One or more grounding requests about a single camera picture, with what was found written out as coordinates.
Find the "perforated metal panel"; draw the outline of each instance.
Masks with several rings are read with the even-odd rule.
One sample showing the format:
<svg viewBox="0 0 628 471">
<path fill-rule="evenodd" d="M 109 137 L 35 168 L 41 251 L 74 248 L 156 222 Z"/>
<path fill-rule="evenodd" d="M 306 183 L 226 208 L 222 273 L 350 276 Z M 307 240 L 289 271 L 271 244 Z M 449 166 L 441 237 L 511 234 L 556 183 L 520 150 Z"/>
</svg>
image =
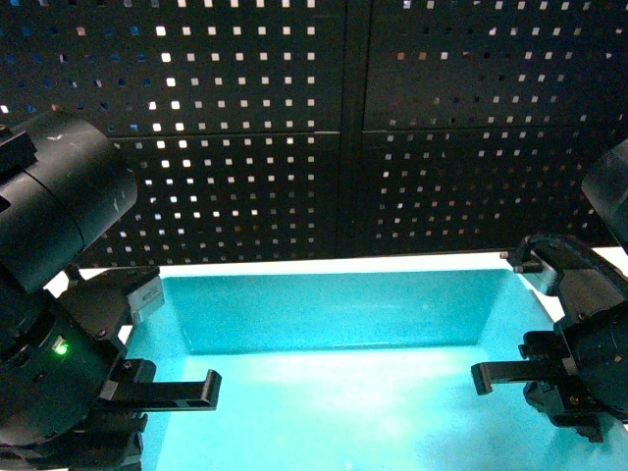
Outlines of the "perforated metal panel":
<svg viewBox="0 0 628 471">
<path fill-rule="evenodd" d="M 522 228 L 608 243 L 579 191 L 608 141 L 589 129 L 368 133 L 358 250 L 507 248 Z"/>
<path fill-rule="evenodd" d="M 626 8 L 376 0 L 365 130 L 612 126 L 627 111 Z"/>
<path fill-rule="evenodd" d="M 269 261 L 335 254 L 336 134 L 117 139 L 138 159 L 137 204 L 90 266 Z"/>
<path fill-rule="evenodd" d="M 83 265 L 608 244 L 579 186 L 628 137 L 626 34 L 626 0 L 5 0 L 0 117 L 136 170 Z"/>
</svg>

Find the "green led light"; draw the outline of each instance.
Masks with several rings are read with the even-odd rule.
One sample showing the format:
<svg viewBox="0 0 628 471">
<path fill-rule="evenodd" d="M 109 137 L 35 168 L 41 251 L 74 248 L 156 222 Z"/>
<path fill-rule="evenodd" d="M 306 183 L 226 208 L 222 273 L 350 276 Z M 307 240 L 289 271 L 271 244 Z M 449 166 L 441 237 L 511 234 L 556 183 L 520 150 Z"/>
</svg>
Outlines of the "green led light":
<svg viewBox="0 0 628 471">
<path fill-rule="evenodd" d="M 67 343 L 65 343 L 64 341 L 62 341 L 62 342 L 59 342 L 59 344 L 53 346 L 52 351 L 54 351 L 58 355 L 63 356 L 66 353 L 68 353 L 69 349 L 70 349 L 70 346 Z"/>
</svg>

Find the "screw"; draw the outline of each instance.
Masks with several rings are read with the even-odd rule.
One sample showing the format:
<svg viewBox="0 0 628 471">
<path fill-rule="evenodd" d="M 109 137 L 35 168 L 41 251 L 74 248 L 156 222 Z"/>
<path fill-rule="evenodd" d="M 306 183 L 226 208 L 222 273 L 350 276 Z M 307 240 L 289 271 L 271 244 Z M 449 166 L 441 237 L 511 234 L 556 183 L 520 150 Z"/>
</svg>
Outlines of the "screw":
<svg viewBox="0 0 628 471">
<path fill-rule="evenodd" d="M 37 376 L 35 376 L 32 381 L 34 383 L 39 383 L 41 380 L 43 380 L 46 377 L 46 372 L 42 371 L 41 373 L 39 373 Z"/>
</svg>

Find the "cable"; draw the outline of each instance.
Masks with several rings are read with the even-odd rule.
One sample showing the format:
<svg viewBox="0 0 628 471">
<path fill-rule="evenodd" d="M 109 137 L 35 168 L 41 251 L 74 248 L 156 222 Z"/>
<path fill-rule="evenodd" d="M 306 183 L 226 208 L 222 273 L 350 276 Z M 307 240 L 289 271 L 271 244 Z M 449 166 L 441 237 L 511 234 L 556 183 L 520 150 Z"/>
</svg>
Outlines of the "cable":
<svg viewBox="0 0 628 471">
<path fill-rule="evenodd" d="M 525 240 L 528 247 L 540 243 L 559 245 L 582 260 L 590 268 L 600 273 L 625 299 L 628 299 L 628 280 L 617 273 L 603 257 L 594 252 L 585 243 L 572 237 L 550 233 L 539 233 Z"/>
</svg>

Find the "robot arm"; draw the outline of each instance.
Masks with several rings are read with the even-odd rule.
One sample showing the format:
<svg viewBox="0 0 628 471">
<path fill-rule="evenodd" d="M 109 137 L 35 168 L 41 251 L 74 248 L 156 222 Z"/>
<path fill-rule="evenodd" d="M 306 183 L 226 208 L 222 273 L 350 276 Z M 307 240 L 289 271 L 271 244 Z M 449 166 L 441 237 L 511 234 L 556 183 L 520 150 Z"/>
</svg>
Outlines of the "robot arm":
<svg viewBox="0 0 628 471">
<path fill-rule="evenodd" d="M 605 155 L 583 189 L 626 250 L 628 141 Z M 556 427 L 603 441 L 599 415 L 628 423 L 628 280 L 574 237 L 538 234 L 502 254 L 539 292 L 558 296 L 565 317 L 553 332 L 529 332 L 526 361 L 487 362 L 471 369 L 478 394 L 492 384 L 527 383 L 526 401 Z"/>
</svg>

